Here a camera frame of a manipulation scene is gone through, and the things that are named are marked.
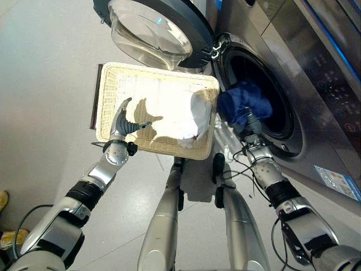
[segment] washing machine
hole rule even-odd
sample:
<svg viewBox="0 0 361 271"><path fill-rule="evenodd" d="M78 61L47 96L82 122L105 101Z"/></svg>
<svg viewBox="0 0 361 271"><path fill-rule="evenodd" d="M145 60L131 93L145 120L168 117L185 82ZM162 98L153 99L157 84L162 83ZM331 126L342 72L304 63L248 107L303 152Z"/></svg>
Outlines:
<svg viewBox="0 0 361 271"><path fill-rule="evenodd" d="M150 67L250 77L282 171L360 214L360 2L94 0L115 44Z"/></svg>

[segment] wire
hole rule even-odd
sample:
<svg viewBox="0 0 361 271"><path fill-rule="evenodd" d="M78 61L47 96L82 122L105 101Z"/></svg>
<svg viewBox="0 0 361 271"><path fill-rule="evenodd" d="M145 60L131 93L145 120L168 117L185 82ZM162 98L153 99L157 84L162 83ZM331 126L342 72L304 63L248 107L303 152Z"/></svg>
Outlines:
<svg viewBox="0 0 361 271"><path fill-rule="evenodd" d="M39 208L43 208L43 207L52 207L53 205L52 204L42 204L42 205L38 205L38 206L35 206L34 208L32 208L29 212L26 213L26 215L23 217L23 219L21 219L20 223L19 223L19 226L17 226L17 229L15 231L15 235L14 235L14 238L12 239L12 253L14 254L14 258L15 260L17 260L19 258L19 255L17 254L17 251L16 251L16 238L17 238L17 235L19 233L19 230L22 226L22 224L24 223L25 219L28 218L28 216L34 212L36 209L39 209Z"/></svg>
<svg viewBox="0 0 361 271"><path fill-rule="evenodd" d="M272 226L272 231L271 231L271 243L272 243L272 248L273 248L273 251L275 252L277 258L284 264L284 268L287 266L289 269L293 270L293 271L304 271L304 270L300 270L300 269L297 269L295 267L292 267L290 266L288 263L287 263L287 250L286 250L286 244L285 244L285 241L284 241L284 246L285 246L285 251L286 251L286 261L284 261L282 259L282 257L278 254L277 252L277 249L276 249L276 246L275 246L275 240L274 240L274 235L275 235L275 228L276 228L276 225L278 223L278 221L280 221L279 218L276 219L276 221L273 223L273 226Z"/></svg>
<svg viewBox="0 0 361 271"><path fill-rule="evenodd" d="M246 146L243 144L242 141L241 141L241 144L243 145L243 148L242 148L240 151L234 153L232 158L233 158L233 160L236 161L237 163L239 163L239 164L243 165L244 167L246 167L246 169L243 170L243 171L241 171L241 172L239 172L239 171L232 171L232 170L230 170L230 171L224 171L224 172L222 173L222 175L221 175L221 178L222 178L223 180L228 180L228 179L234 178L234 177L236 177L236 176L238 176L238 175L243 175L243 176L245 176L245 177L248 177L248 178L253 182L253 189L254 189L254 187L256 187L257 190L258 190L258 192L263 196L263 198L264 198L266 201L268 201L269 203L271 203L270 200L264 195L264 193L263 193L262 190L260 189L261 186L260 186L260 184L259 184L259 182L258 182L257 178L255 177L254 172L253 172L253 170L252 170L253 164L254 164L255 162L261 160L262 158L260 158L260 159L257 160L257 159L254 157L254 155L252 154L253 157L255 158L255 161L253 162L253 164L252 164L251 166L248 166L248 165L246 165L246 164L238 161L237 158L236 158L236 155L239 154L239 153L241 153L241 152L243 152L243 149L246 147ZM245 174L246 171L251 171L253 178L251 178L249 175ZM229 177L224 178L224 174L225 174L225 173L235 173L235 175L231 175L231 176L229 176Z"/></svg>
<svg viewBox="0 0 361 271"><path fill-rule="evenodd" d="M103 148L104 147L104 144L105 142L91 142L92 145L96 146L96 147L100 147L100 148Z"/></svg>

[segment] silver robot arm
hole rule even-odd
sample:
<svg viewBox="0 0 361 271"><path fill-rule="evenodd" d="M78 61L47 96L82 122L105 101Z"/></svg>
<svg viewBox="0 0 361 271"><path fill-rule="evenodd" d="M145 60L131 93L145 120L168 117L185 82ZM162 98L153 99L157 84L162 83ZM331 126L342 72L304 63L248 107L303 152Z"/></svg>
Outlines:
<svg viewBox="0 0 361 271"><path fill-rule="evenodd" d="M283 236L296 261L312 264L316 271L360 271L360 252L339 245L328 223L282 175L260 133L261 123L250 112L243 133L245 152L258 184L276 209Z"/></svg>
<svg viewBox="0 0 361 271"><path fill-rule="evenodd" d="M131 123L126 119L126 107L131 98L123 101L112 123L109 141L103 155L83 177L57 202L30 232L21 257L10 268L16 270L65 270L74 261L84 235L81 228L90 212L114 180L116 173L137 151L137 145L126 143L127 134L150 126L151 122Z"/></svg>

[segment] gray tile floor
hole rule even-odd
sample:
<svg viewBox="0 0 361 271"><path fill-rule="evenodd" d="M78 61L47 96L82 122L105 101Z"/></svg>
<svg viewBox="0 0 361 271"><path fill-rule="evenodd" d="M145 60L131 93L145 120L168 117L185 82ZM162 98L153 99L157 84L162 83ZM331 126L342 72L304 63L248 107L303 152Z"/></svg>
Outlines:
<svg viewBox="0 0 361 271"><path fill-rule="evenodd" d="M100 24L91 1L6 0L0 12L0 189L11 195L0 229L11 229L30 207L64 196L99 159L101 151L90 145L95 133L89 129L97 65L135 61L112 43L110 29ZM218 129L214 152L239 149L231 136ZM225 144L224 138L230 141ZM180 269L229 268L224 211L210 198L215 189L211 161L189 162L183 175L189 200L179 215ZM83 228L86 240L70 270L136 269L171 164L169 156L142 151L129 160ZM253 196L246 178L235 181L256 218L271 269L280 270L270 245L274 210L260 195ZM295 185L342 243L361 247L359 217ZM31 229L43 213L34 213L25 227ZM281 249L278 232L276 243Z"/></svg>

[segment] wicker basket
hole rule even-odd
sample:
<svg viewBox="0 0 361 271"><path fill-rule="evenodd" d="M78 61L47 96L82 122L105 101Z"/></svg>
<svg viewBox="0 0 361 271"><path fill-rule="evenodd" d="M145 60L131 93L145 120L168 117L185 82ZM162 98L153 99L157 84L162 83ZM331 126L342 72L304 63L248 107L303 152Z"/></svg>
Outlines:
<svg viewBox="0 0 361 271"><path fill-rule="evenodd" d="M127 107L126 117L129 121L136 123L162 121L147 112L146 99L151 97L152 100L155 100L155 97L159 97L162 92L162 98L158 98L158 102L162 103L162 106L165 102L167 106L176 106L181 102L172 96L175 93L181 93L180 91L197 92L212 106L209 129L200 139L194 140L192 148L181 147L175 138L156 137L157 131L152 127L129 134L125 140L126 142L135 142L139 149L144 151L195 160L206 159L212 145L215 102L219 91L218 81L212 76L171 72L122 63L105 64L100 79L96 120L97 139L101 142L109 139L113 117L124 99L128 97L133 99Z"/></svg>

